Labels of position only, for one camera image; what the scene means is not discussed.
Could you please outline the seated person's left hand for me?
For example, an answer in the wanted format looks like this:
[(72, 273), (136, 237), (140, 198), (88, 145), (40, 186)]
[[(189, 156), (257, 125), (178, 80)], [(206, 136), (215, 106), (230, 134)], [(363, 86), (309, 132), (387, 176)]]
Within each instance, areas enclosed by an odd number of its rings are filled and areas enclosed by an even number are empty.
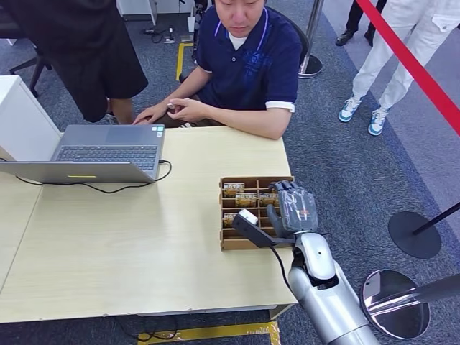
[(174, 109), (167, 111), (170, 117), (186, 122), (207, 119), (211, 109), (207, 104), (190, 98), (174, 98), (170, 100), (170, 103)]

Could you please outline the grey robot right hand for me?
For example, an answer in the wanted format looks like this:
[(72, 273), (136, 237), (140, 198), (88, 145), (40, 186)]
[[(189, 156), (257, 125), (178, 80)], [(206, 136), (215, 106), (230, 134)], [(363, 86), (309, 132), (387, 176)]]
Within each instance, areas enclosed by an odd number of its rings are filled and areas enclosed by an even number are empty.
[(271, 204), (266, 207), (278, 237), (290, 239), (297, 233), (317, 231), (318, 215), (313, 194), (288, 180), (272, 182), (268, 190), (278, 196), (278, 211)]

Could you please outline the seated person's right hand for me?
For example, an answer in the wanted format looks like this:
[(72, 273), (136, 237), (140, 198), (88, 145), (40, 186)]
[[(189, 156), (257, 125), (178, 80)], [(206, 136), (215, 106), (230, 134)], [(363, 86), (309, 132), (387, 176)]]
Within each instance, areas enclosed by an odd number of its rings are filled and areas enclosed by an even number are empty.
[(159, 102), (155, 106), (148, 107), (140, 113), (133, 124), (153, 124), (161, 118), (168, 110), (168, 101)]

